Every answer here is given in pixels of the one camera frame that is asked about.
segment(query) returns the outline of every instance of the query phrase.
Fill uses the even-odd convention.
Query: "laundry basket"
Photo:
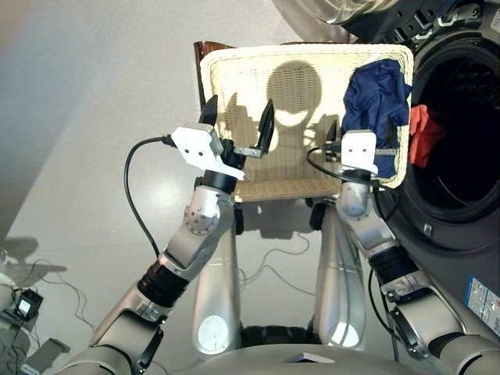
[[[333,123],[341,124],[343,98],[355,68],[381,59],[397,60],[405,82],[412,84],[413,55],[399,45],[298,44],[210,52],[201,61],[200,72],[205,98],[219,96],[216,130],[220,137],[233,139],[238,146],[254,145],[270,98],[275,108],[270,152],[262,159],[247,158],[236,201],[337,194],[340,181],[315,170],[306,154],[325,143]],[[408,125],[399,127],[396,174],[381,179],[391,188],[405,176],[408,138]],[[324,165],[338,168],[331,162]]]

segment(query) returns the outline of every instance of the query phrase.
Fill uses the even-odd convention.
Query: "blue cloth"
[[[399,63],[392,59],[371,62],[355,70],[344,96],[345,116],[342,133],[348,130],[371,129],[377,136],[377,148],[399,147],[397,137],[390,142],[390,127],[408,123],[406,99],[411,86],[405,84]],[[375,156],[379,177],[396,174],[394,156]]]

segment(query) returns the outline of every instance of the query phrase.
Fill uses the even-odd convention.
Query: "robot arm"
[[[217,137],[216,110],[215,96],[206,104],[200,123],[179,127],[171,136],[184,160],[205,170],[179,228],[156,262],[101,322],[90,348],[57,374],[138,375],[147,370],[163,339],[160,326],[233,225],[231,193],[243,179],[246,156],[262,158],[273,135],[271,101],[262,114],[259,142],[252,148],[235,148],[231,140]]]
[[[451,304],[373,209],[369,183],[375,139],[372,136],[370,141],[367,134],[347,132],[342,138],[341,159],[343,166],[347,163],[343,175],[348,180],[342,183],[337,211],[377,275],[383,295],[395,303],[391,318],[403,345],[414,358],[431,357],[451,373],[498,371],[498,343],[468,333]]]

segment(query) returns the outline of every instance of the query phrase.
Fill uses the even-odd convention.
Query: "gray floor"
[[[53,266],[41,262],[42,276],[56,281],[53,271],[62,270],[88,297],[85,315],[97,324],[154,259],[127,206],[123,163],[136,141],[198,118],[192,43],[273,45],[298,37],[270,0],[188,5],[1,0],[0,24],[0,192],[7,217],[2,229],[13,221],[0,270],[22,280],[35,260],[47,259]],[[137,153],[131,190],[161,246],[175,230],[197,175],[172,149],[152,145]],[[240,264],[248,273],[268,249],[297,252],[305,246],[296,234],[289,241],[265,239],[258,231],[271,224],[271,237],[291,236],[285,228],[307,231],[309,211],[302,203],[260,209],[259,216],[256,206],[246,208],[252,219],[237,239]],[[276,218],[276,212],[284,214]],[[313,291],[320,239],[317,233],[306,237],[307,253],[273,255],[270,264]],[[36,286],[45,298],[37,322],[41,341],[57,338],[72,349],[55,361],[58,368],[85,348],[91,330],[73,315],[77,297],[71,288],[41,280]],[[196,360],[190,331],[193,287],[178,302],[156,356],[168,370]],[[242,309],[245,325],[305,326],[313,297],[264,272],[243,292]],[[389,337],[370,308],[367,312],[367,350],[390,358]],[[152,366],[148,373],[164,372]]]

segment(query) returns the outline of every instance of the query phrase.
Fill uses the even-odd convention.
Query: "red cloth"
[[[420,168],[427,166],[430,152],[445,135],[443,128],[432,120],[431,115],[426,105],[416,105],[409,115],[409,133],[413,136],[409,162]]]

